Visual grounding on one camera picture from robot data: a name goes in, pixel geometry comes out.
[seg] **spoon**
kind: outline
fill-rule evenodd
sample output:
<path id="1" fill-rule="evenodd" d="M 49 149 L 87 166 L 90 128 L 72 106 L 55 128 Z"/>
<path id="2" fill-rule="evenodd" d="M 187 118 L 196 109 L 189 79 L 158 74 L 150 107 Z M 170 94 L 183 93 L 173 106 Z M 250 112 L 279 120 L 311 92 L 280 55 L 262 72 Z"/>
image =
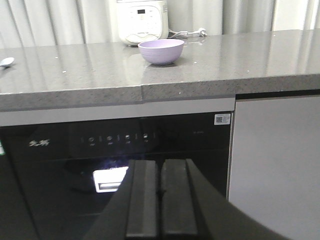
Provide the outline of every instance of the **spoon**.
<path id="1" fill-rule="evenodd" d="M 9 68 L 11 64 L 14 62 L 15 58 L 14 57 L 7 57 L 0 61 L 0 67 L 3 68 Z"/>

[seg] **rice cooker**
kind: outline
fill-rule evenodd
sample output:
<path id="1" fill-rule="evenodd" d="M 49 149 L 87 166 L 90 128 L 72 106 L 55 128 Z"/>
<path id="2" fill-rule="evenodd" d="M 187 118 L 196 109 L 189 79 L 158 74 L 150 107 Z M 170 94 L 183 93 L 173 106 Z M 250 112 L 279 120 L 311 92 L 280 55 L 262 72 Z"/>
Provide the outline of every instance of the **rice cooker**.
<path id="1" fill-rule="evenodd" d="M 129 46 L 168 37 L 167 0 L 117 0 L 117 12 L 119 37 Z"/>

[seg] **curtain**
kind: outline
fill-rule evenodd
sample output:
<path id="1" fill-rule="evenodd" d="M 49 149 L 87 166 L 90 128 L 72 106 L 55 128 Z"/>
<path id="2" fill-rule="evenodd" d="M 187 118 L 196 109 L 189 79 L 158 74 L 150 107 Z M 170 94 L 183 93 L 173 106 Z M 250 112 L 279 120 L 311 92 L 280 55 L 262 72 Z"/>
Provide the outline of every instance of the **curtain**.
<path id="1" fill-rule="evenodd" d="M 320 0 L 167 0 L 169 28 L 208 35 L 320 28 Z M 117 0 L 0 0 L 0 49 L 118 42 Z"/>

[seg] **purple bowl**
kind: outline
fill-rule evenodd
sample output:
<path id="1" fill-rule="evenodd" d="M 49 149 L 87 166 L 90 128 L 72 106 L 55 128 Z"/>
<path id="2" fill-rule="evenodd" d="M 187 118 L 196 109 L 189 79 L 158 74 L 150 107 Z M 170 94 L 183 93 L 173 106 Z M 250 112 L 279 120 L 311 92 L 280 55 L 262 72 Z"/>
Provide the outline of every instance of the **purple bowl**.
<path id="1" fill-rule="evenodd" d="M 142 57 L 151 64 L 168 65 L 177 60 L 184 49 L 179 39 L 158 39 L 138 44 Z"/>

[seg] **power cord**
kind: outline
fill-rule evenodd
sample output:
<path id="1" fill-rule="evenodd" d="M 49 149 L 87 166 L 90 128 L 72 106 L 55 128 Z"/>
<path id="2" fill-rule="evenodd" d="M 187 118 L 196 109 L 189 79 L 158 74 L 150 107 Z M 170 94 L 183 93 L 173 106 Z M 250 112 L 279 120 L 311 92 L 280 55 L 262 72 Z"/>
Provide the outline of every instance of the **power cord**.
<path id="1" fill-rule="evenodd" d="M 207 36 L 207 30 L 200 27 L 197 31 L 188 32 L 188 31 L 172 31 L 169 29 L 169 33 L 173 34 L 168 37 L 168 39 L 174 39 L 174 38 L 190 38 L 194 37 L 193 35 L 197 35 L 197 37 L 206 37 Z"/>

